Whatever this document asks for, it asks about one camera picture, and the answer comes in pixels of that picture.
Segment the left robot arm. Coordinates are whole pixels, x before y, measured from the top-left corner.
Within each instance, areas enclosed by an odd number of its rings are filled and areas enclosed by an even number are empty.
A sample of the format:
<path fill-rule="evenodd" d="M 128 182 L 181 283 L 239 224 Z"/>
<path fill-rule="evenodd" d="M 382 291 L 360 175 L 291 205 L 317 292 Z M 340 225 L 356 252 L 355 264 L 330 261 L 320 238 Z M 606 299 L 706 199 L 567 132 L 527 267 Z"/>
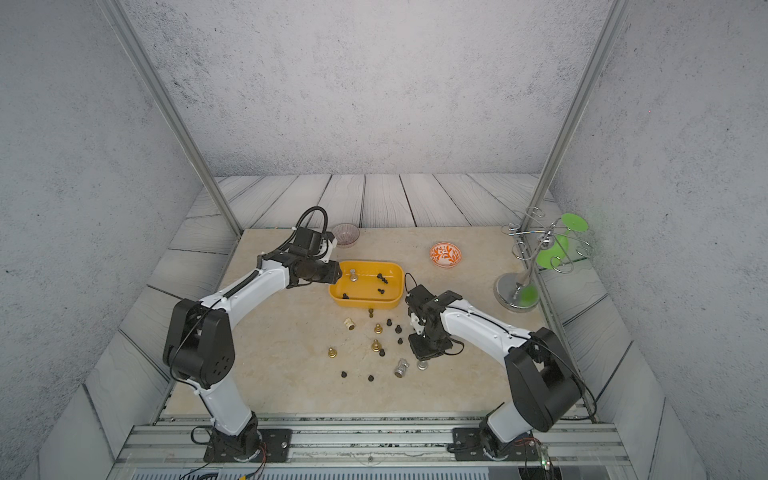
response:
<path fill-rule="evenodd" d="M 211 420 L 212 462 L 264 462 L 258 418 L 242 399 L 231 370 L 236 359 L 233 330 L 270 296 L 312 284 L 335 284 L 342 276 L 331 259 L 337 242 L 321 206 L 305 210 L 289 237 L 257 257 L 254 270 L 200 300 L 173 307 L 163 362 L 172 378 L 192 388 Z"/>

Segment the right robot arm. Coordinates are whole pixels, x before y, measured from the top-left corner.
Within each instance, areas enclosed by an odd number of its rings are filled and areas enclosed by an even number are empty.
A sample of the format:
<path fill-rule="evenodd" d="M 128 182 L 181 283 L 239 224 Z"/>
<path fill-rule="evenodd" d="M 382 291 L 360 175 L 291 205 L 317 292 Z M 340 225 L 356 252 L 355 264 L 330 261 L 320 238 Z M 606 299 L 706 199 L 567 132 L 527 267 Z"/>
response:
<path fill-rule="evenodd" d="M 422 284 L 408 291 L 405 302 L 417 360 L 454 356 L 454 346 L 471 344 L 504 366 L 511 400 L 483 418 L 476 443 L 491 460 L 508 459 L 532 431 L 549 431 L 589 393 L 559 337 L 546 327 L 514 327 L 456 292 L 434 295 Z"/>

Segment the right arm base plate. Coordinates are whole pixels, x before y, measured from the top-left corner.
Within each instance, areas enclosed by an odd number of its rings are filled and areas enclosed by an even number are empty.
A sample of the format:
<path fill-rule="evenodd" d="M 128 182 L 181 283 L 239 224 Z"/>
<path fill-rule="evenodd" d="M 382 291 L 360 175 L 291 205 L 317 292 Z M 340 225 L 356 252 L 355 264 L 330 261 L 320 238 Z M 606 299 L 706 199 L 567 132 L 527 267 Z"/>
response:
<path fill-rule="evenodd" d="M 532 437 L 519 437 L 504 443 L 489 429 L 459 427 L 452 430 L 452 441 L 446 451 L 456 461 L 525 462 L 539 458 L 536 441 Z"/>

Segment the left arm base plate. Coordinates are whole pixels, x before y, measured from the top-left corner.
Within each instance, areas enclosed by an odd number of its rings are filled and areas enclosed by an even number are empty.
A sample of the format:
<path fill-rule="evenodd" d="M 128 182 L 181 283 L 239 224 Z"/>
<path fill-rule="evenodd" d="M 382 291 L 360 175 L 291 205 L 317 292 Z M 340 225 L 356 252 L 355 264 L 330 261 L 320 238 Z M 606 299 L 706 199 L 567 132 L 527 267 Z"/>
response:
<path fill-rule="evenodd" d="M 292 443 L 291 429 L 257 429 L 229 436 L 214 429 L 203 456 L 206 463 L 285 463 Z"/>

